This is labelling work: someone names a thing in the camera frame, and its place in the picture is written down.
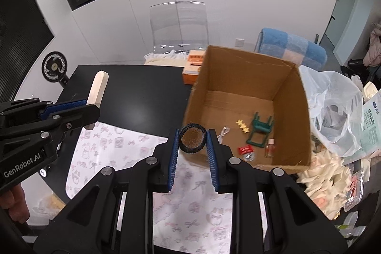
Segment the person's left hand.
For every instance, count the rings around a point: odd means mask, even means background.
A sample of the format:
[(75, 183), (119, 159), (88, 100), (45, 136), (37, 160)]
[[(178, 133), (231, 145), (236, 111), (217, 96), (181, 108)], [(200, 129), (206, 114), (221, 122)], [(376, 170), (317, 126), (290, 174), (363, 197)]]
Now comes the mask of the person's left hand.
[(25, 192), (21, 184), (1, 195), (1, 208), (8, 211), (10, 218), (14, 222), (23, 224), (30, 218), (30, 212), (25, 200)]

